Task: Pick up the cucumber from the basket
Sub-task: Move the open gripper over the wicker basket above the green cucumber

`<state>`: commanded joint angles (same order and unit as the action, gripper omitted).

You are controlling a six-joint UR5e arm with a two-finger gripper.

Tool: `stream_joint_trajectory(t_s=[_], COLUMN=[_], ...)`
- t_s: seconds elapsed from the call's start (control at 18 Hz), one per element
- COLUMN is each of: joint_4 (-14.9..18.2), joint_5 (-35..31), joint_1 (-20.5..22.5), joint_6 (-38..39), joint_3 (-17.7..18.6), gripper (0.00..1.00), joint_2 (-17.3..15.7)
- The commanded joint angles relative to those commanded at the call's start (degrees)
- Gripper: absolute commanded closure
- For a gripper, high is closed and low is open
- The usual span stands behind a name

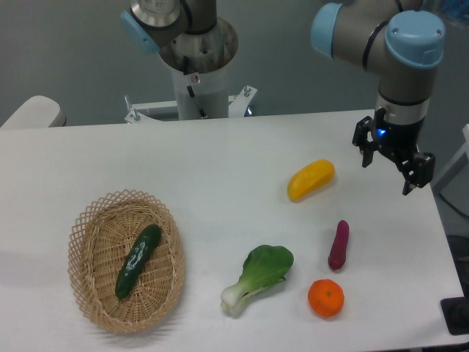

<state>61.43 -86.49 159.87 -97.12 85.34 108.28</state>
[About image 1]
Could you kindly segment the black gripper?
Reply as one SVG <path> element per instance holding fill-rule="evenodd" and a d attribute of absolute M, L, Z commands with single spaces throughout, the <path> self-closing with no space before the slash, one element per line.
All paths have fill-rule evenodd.
<path fill-rule="evenodd" d="M 376 110 L 373 119 L 364 117 L 355 126 L 352 144 L 360 150 L 362 167 L 373 162 L 376 151 L 394 161 L 405 179 L 402 194 L 408 195 L 432 181 L 436 158 L 432 153 L 416 151 L 424 118 L 410 124 L 397 124 L 389 122 L 389 117 L 384 108 Z"/>

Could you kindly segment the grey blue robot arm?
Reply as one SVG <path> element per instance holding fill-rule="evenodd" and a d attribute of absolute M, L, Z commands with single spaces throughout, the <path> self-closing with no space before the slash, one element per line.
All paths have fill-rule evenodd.
<path fill-rule="evenodd" d="M 246 103 L 227 92 L 237 34 L 214 1 L 132 1 L 120 23 L 141 51 L 170 68 L 181 120 L 244 115 Z M 380 153 L 402 173 L 403 194 L 428 184 L 435 157 L 421 152 L 417 139 L 443 58 L 441 19 L 419 1 L 329 3 L 314 17 L 310 38 L 321 54 L 380 79 L 374 114 L 358 122 L 352 138 L 363 166 Z"/>

